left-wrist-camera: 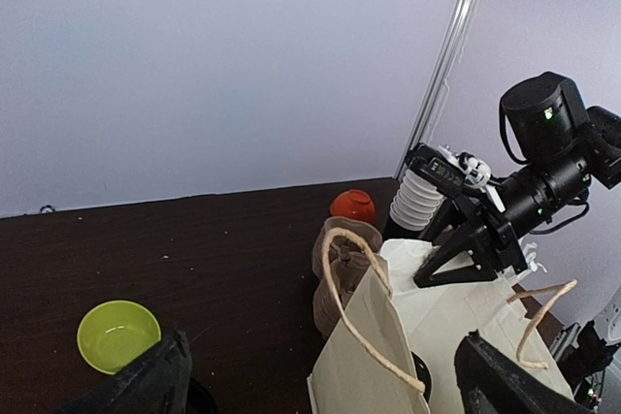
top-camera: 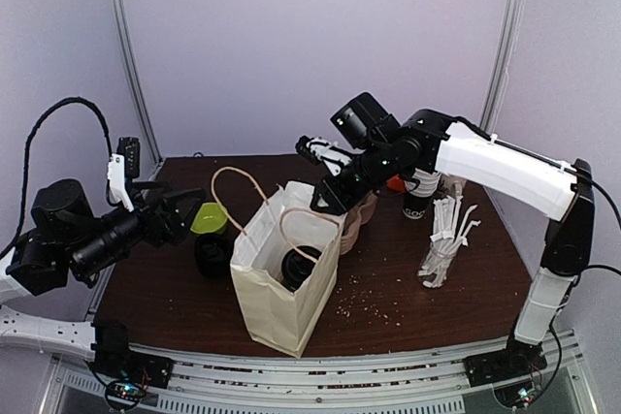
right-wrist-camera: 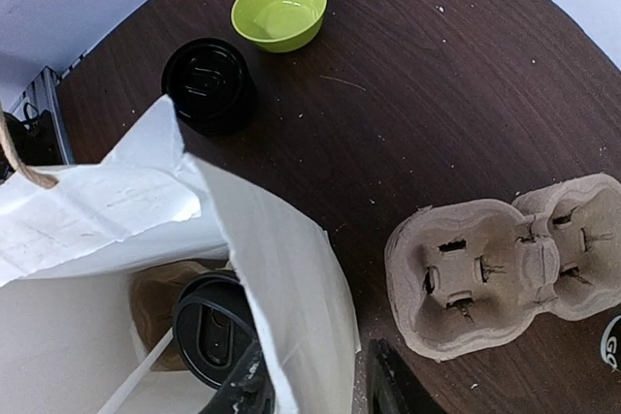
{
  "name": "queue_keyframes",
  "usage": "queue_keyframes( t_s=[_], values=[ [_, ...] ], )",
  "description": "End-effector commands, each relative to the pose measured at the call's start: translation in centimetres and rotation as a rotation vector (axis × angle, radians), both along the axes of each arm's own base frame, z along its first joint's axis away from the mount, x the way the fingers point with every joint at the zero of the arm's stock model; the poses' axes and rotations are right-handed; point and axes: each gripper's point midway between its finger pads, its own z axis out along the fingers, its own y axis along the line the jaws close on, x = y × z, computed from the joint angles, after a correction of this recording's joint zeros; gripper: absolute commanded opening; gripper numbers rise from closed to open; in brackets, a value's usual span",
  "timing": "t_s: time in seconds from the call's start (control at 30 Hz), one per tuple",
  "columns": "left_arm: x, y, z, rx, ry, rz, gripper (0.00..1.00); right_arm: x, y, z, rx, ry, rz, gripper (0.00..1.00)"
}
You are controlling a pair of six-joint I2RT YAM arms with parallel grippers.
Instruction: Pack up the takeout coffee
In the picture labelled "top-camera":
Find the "stack of cardboard cup carriers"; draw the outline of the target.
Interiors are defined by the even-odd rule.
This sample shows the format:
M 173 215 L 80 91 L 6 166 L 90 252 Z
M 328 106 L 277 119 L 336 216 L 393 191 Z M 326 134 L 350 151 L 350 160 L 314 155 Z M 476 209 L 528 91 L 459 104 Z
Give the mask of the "stack of cardboard cup carriers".
M 377 203 L 377 195 L 368 194 L 346 216 L 341 235 L 340 254 L 348 253 L 359 238 L 360 229 L 372 218 Z

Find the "stack of black cup lids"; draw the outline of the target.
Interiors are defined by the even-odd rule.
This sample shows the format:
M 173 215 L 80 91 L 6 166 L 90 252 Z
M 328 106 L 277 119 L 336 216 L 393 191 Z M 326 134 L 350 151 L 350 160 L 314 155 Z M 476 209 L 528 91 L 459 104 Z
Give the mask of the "stack of black cup lids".
M 232 254 L 233 243 L 223 236 L 204 234 L 195 240 L 195 264 L 205 278 L 219 279 L 229 275 Z

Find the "black plastic cup lid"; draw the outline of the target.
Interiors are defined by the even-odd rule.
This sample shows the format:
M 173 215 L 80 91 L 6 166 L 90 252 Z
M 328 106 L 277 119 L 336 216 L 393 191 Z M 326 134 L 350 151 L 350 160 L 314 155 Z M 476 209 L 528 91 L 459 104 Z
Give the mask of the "black plastic cup lid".
M 315 262 L 295 249 L 289 249 L 281 261 L 280 283 L 290 292 L 297 291 L 311 275 Z

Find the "stack of white paper cups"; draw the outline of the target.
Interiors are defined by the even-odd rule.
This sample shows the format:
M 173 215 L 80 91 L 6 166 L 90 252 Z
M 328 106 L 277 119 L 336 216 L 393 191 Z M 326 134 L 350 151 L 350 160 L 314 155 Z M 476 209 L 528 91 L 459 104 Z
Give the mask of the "stack of white paper cups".
M 439 172 L 427 173 L 416 170 L 405 180 L 403 214 L 406 218 L 418 220 L 423 217 L 438 190 L 440 178 Z

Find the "white paper takeout bag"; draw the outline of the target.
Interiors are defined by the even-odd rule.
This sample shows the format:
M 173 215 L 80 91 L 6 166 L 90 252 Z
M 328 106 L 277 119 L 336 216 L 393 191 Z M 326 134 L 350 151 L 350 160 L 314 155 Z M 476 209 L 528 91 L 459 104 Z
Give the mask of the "white paper takeout bag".
M 251 338 L 300 358 L 334 289 L 345 217 L 311 209 L 314 188 L 289 181 L 267 196 L 258 181 L 236 167 L 218 169 L 211 193 L 225 172 L 247 178 L 262 203 L 246 224 L 227 218 L 239 234 L 230 271 L 238 304 Z

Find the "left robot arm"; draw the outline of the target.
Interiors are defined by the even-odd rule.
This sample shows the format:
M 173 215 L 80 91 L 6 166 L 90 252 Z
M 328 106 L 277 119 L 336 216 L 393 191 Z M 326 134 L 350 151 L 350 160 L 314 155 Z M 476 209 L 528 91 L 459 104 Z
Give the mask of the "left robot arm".
M 77 180 L 57 181 L 35 197 L 34 229 L 19 234 L 1 254 L 1 302 L 41 296 L 66 286 L 70 277 L 93 287 L 101 271 L 126 259 L 141 242 L 182 243 L 205 200 L 202 188 L 166 191 L 149 203 L 96 217 Z M 119 379 L 140 368 L 126 328 L 116 322 L 59 321 L 2 306 L 1 342 L 103 363 Z

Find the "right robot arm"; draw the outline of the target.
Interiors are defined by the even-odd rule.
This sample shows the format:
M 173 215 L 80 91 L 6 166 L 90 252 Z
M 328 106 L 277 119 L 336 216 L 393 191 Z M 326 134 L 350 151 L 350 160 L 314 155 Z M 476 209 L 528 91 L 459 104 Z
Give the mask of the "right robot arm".
M 535 359 L 571 288 L 590 264 L 595 226 L 595 183 L 590 165 L 554 160 L 508 143 L 467 118 L 423 109 L 399 121 L 369 92 L 354 97 L 331 122 L 349 143 L 343 149 L 321 137 L 302 137 L 297 152 L 326 175 L 314 186 L 311 208 L 345 214 L 399 176 L 409 196 L 429 204 L 432 183 L 443 177 L 499 193 L 536 210 L 547 221 L 532 285 L 498 355 L 498 369 L 519 375 Z

